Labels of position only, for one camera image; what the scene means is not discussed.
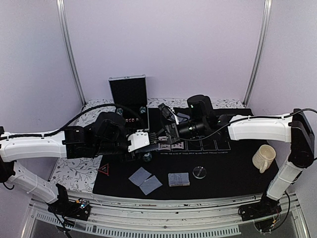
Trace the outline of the blue patterned card deck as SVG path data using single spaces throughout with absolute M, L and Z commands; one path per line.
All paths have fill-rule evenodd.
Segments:
M 151 151 L 158 150 L 158 148 L 159 148 L 158 144 L 149 145 L 149 146 L 145 146 L 145 147 L 142 147 L 142 148 L 139 148 L 139 149 L 135 150 L 135 153 L 151 152 Z

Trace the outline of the long poker chip stack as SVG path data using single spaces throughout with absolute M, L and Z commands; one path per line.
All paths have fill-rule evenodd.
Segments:
M 116 113 L 119 114 L 120 116 L 123 116 L 123 109 L 122 108 L 117 108 Z

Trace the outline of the green poker chip pile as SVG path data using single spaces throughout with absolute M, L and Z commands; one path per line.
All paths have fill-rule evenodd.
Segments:
M 148 152 L 148 153 L 146 153 L 146 154 L 143 155 L 143 161 L 149 162 L 149 161 L 151 161 L 151 160 L 152 160 L 152 155 L 151 155 L 150 152 Z

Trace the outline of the clear dealer button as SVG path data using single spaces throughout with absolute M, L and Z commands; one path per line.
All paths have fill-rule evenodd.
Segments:
M 203 179 L 207 175 L 207 170 L 203 166 L 197 166 L 193 169 L 193 176 L 196 179 Z

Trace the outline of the short poker chip stack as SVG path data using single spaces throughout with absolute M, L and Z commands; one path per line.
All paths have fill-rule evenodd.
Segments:
M 140 107 L 139 108 L 139 113 L 140 114 L 144 114 L 144 113 L 146 113 L 147 112 L 147 108 L 146 107 Z

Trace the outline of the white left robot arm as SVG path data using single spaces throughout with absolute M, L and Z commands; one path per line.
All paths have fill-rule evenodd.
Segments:
M 102 112 L 85 127 L 66 126 L 52 132 L 18 134 L 0 130 L 0 180 L 16 185 L 47 204 L 54 204 L 63 215 L 70 215 L 73 203 L 64 186 L 52 184 L 26 169 L 20 160 L 37 158 L 95 158 L 135 152 L 147 147 L 150 134 L 138 129 L 129 132 L 125 119 L 113 112 Z

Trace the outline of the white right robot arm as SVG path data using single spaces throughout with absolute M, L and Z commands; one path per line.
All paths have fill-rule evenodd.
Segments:
M 315 135 L 303 109 L 294 109 L 292 113 L 277 116 L 216 116 L 208 96 L 192 96 L 187 104 L 190 118 L 184 122 L 179 122 L 173 109 L 164 103 L 158 106 L 161 117 L 174 120 L 173 124 L 162 125 L 170 139 L 194 142 L 212 137 L 235 141 L 273 140 L 291 144 L 290 154 L 270 182 L 265 198 L 256 206 L 260 216 L 267 216 L 275 209 L 275 201 L 315 160 Z

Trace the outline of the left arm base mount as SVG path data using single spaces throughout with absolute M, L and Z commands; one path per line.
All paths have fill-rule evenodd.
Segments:
M 70 201 L 66 188 L 61 184 L 56 184 L 57 187 L 57 201 L 48 204 L 48 211 L 61 215 L 63 218 L 74 218 L 77 220 L 88 221 L 91 205 L 90 201 L 78 198 L 75 201 Z

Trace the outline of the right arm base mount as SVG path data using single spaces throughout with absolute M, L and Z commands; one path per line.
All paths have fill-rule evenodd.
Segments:
M 278 214 L 281 211 L 279 200 L 273 200 L 264 193 L 259 202 L 240 206 L 238 214 L 242 221 L 248 221 Z

